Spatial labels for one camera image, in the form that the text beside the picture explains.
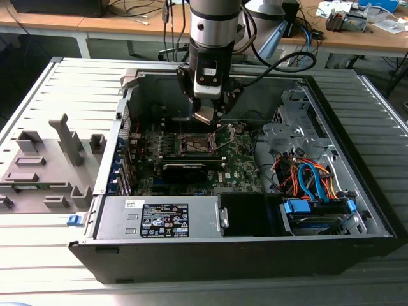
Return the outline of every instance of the blue plastic clip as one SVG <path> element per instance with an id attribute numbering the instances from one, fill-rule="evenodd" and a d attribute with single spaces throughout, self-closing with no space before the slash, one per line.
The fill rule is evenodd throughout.
<path id="1" fill-rule="evenodd" d="M 357 210 L 357 206 L 353 200 L 348 200 L 347 204 L 349 205 L 351 212 L 355 212 Z"/>
<path id="2" fill-rule="evenodd" d="M 312 212 L 306 200 L 288 200 L 284 207 L 287 214 L 292 212 Z"/>
<path id="3" fill-rule="evenodd" d="M 68 226 L 82 226 L 82 217 L 80 215 L 71 215 L 66 223 Z"/>

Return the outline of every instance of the power supply label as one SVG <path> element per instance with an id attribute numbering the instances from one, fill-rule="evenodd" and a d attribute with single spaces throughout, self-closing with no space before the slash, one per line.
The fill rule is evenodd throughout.
<path id="1" fill-rule="evenodd" d="M 140 226 L 142 238 L 189 236 L 188 204 L 144 204 Z"/>

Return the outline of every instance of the floor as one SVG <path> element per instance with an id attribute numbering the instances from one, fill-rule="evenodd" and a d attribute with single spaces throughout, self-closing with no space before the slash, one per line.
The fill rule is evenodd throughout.
<path id="1" fill-rule="evenodd" d="M 0 128 L 13 114 L 18 104 L 23 100 L 32 84 L 43 71 L 49 61 L 49 56 L 80 57 L 77 42 L 73 38 L 60 38 L 49 36 L 20 36 L 22 47 L 15 49 L 8 47 L 0 52 Z M 89 50 L 92 58 L 100 59 L 127 59 L 127 60 L 151 60 L 156 61 L 157 55 L 163 49 L 162 43 L 134 42 L 136 57 L 128 54 L 125 41 L 114 40 L 90 40 Z M 390 76 L 387 71 L 390 66 L 381 57 L 366 57 L 357 61 L 354 69 L 362 75 L 369 77 L 371 82 L 383 91 L 387 87 Z M 403 103 L 408 101 L 406 88 L 408 78 L 403 79 L 398 87 L 388 98 L 395 110 L 408 120 Z"/>

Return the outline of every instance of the metal grating table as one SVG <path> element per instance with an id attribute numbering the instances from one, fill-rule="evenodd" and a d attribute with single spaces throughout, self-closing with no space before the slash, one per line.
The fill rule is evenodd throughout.
<path id="1" fill-rule="evenodd" d="M 0 133 L 0 175 L 18 150 L 18 129 L 47 124 L 64 111 L 81 139 L 106 137 L 122 96 L 125 68 L 172 63 L 63 59 L 51 62 Z M 245 66 L 235 66 L 245 71 Z M 408 129 L 363 76 L 349 70 L 308 71 L 332 105 L 365 162 L 408 228 Z M 408 247 L 358 263 L 336 277 L 104 285 L 66 247 L 69 214 L 0 215 L 0 302 L 97 305 L 393 305 L 408 303 Z"/>

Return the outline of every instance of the motherboard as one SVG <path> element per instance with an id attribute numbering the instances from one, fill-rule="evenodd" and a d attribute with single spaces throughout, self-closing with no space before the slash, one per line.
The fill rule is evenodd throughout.
<path id="1" fill-rule="evenodd" d="M 135 196 L 213 196 L 261 191 L 251 134 L 226 124 L 212 133 L 167 132 L 152 126 L 136 134 Z"/>

